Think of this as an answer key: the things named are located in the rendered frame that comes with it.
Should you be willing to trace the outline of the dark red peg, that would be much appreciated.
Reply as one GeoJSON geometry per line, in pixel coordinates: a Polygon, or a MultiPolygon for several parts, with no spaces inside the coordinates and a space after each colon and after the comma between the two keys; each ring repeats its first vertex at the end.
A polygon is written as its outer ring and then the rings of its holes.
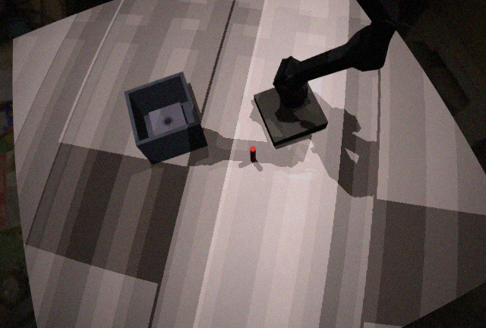
{"type": "Polygon", "coordinates": [[[255,147],[250,148],[250,154],[251,154],[251,161],[255,162],[256,161],[256,148],[255,147]]]}

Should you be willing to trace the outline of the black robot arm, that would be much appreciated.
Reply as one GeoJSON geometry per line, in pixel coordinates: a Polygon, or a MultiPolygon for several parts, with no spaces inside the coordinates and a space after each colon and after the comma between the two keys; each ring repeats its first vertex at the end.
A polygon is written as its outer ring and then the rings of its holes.
{"type": "Polygon", "coordinates": [[[357,2],[372,22],[356,32],[345,45],[304,61],[292,56],[282,59],[273,85],[283,105],[291,113],[311,103],[308,98],[308,81],[347,68],[363,72],[383,67],[390,39],[398,27],[399,6],[393,0],[357,2]]]}

